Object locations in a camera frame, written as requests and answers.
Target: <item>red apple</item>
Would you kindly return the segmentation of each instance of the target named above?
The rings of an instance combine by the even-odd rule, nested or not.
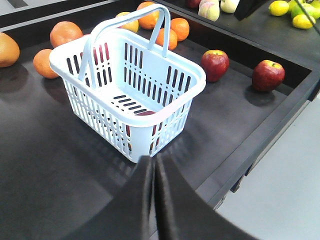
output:
[[[221,50],[208,50],[201,58],[201,67],[208,82],[218,81],[229,68],[229,57]]]
[[[252,86],[260,92],[269,92],[279,86],[285,79],[285,69],[281,64],[263,60],[254,68]]]
[[[185,0],[185,5],[188,8],[196,9],[199,7],[201,0]]]
[[[136,115],[137,116],[147,116],[147,115],[152,115],[152,114],[155,114],[155,112],[154,111],[143,111],[143,112],[140,112]],[[126,130],[126,134],[130,137],[130,127],[128,125],[125,126],[125,130]],[[156,130],[157,130],[157,126],[154,125],[153,130],[152,130],[152,135],[155,135]]]

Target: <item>lemon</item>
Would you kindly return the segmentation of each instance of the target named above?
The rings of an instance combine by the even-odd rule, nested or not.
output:
[[[313,16],[310,16],[313,23],[316,23],[316,20]],[[309,21],[308,17],[304,14],[299,14],[292,19],[292,25],[298,29],[310,29],[312,28],[312,23]]]
[[[269,12],[273,16],[285,15],[289,10],[289,4],[286,1],[277,0],[269,5]]]
[[[128,11],[123,11],[123,12],[118,13],[115,17],[118,18],[118,17],[124,16],[124,15],[127,15],[129,13],[130,12],[128,12]],[[127,24],[120,26],[120,28],[127,29],[131,32],[137,33],[139,30],[139,22],[138,22],[138,20],[134,20],[134,21],[131,21]]]

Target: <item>white plastic basket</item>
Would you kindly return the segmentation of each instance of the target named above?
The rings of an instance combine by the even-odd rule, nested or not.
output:
[[[117,28],[154,11],[159,20],[150,40]],[[155,41],[163,21],[161,47]],[[74,113],[134,163],[183,130],[192,99],[206,85],[200,66],[168,51],[169,30],[168,9],[153,4],[103,21],[50,54]],[[136,115],[145,111],[155,113]]]

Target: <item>peach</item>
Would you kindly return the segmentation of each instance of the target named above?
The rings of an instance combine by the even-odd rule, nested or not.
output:
[[[219,4],[219,0],[201,0],[200,4],[199,4],[199,8],[201,8],[201,6],[205,3],[215,3],[215,4]]]
[[[203,3],[199,8],[198,15],[215,22],[220,16],[219,4],[215,2]]]

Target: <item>basket handle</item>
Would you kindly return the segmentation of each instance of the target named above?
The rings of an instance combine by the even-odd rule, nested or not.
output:
[[[170,13],[169,10],[161,5],[161,4],[152,4],[150,6],[144,7],[140,10],[133,11],[128,13],[127,15],[115,17],[109,20],[102,21],[99,23],[89,35],[84,48],[83,48],[83,55],[82,61],[79,70],[79,79],[84,81],[85,73],[87,64],[89,64],[91,76],[94,76],[94,60],[93,60],[93,43],[101,36],[102,32],[109,31],[111,29],[118,28],[124,24],[130,23],[132,21],[138,20],[152,12],[159,11],[159,18],[155,24],[155,27],[152,31],[149,43],[148,43],[148,50],[152,50],[159,30],[162,26],[164,21],[164,42],[163,42],[163,50],[162,56],[164,58],[168,55],[168,47],[169,47],[169,32],[170,32]],[[96,84],[95,81],[92,81],[92,87],[95,88]]]

